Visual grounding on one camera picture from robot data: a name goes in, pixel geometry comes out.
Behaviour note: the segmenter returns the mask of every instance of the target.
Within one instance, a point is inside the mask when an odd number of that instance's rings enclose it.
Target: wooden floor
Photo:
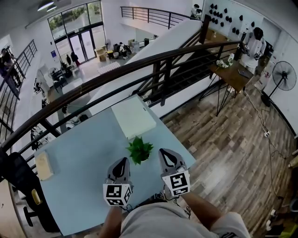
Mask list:
[[[272,106],[262,104],[252,84],[246,91],[260,111],[267,110],[262,114],[273,145],[289,156],[296,149],[289,127]],[[217,93],[202,101],[195,98],[163,122],[196,159],[190,168],[192,191],[222,212],[238,212],[252,237],[261,237],[270,211],[280,204],[271,187],[269,142],[243,93],[235,99],[231,95],[218,117],[217,98]],[[289,160],[278,153],[272,158],[273,184],[279,196],[284,196],[291,178]]]

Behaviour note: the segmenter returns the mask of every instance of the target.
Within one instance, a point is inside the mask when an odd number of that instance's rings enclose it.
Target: ceiling light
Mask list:
[[[47,8],[47,12],[54,10],[56,7],[57,7],[56,5],[51,5],[51,6],[49,6],[49,7]]]
[[[44,0],[39,4],[37,11],[43,10],[43,9],[47,8],[48,6],[52,5],[53,3],[54,2],[52,0]]]

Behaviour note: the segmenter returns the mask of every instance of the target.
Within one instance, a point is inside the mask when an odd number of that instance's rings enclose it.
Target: light blue table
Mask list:
[[[135,207],[163,188],[158,158],[160,148],[181,154],[188,168],[195,162],[162,121],[147,107],[156,127],[145,132],[144,142],[153,144],[149,160],[141,165],[130,161],[130,181],[134,191],[129,204]],[[54,175],[41,181],[41,187],[51,213],[64,236],[74,234],[104,222],[110,207],[102,194],[102,184],[108,167],[116,160],[128,157],[129,142],[125,138],[111,108],[45,145],[35,156],[46,151]]]

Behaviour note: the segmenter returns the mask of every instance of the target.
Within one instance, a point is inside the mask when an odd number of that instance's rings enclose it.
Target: potted plant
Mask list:
[[[142,137],[135,137],[132,143],[129,143],[128,149],[130,151],[130,157],[134,164],[141,164],[142,161],[149,159],[149,155],[153,149],[152,144],[144,143]]]

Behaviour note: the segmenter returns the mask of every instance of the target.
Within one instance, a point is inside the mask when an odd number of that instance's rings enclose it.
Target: glass door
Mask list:
[[[86,60],[95,58],[94,44],[92,42],[90,31],[83,32],[81,38],[85,48]]]
[[[75,35],[69,39],[74,53],[78,56],[78,61],[81,64],[86,62],[85,55],[83,52],[83,46],[81,44],[79,35]]]

